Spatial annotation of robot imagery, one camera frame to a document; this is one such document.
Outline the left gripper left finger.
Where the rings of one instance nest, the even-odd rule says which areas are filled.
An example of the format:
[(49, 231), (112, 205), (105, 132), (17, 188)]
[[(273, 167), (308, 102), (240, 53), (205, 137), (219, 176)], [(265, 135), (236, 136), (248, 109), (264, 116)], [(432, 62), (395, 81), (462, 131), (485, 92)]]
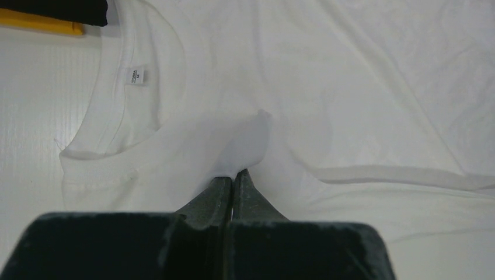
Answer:
[(215, 178), (176, 214), (195, 230), (221, 228), (230, 209), (231, 194), (232, 180), (228, 177)]

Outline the white t shirt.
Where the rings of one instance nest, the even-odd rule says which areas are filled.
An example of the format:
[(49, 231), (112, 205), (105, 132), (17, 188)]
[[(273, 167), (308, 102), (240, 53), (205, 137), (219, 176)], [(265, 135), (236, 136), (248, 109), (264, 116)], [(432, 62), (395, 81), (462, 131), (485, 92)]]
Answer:
[(364, 222), (399, 279), (494, 278), (493, 1), (112, 1), (61, 152), (71, 211), (183, 206), (249, 169)]

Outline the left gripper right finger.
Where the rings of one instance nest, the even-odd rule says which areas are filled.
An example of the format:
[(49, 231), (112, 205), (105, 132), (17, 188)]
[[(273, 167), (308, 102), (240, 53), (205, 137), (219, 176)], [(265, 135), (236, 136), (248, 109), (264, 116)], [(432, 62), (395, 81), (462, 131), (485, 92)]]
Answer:
[(255, 187), (247, 169), (240, 171), (232, 183), (231, 220), (287, 221)]

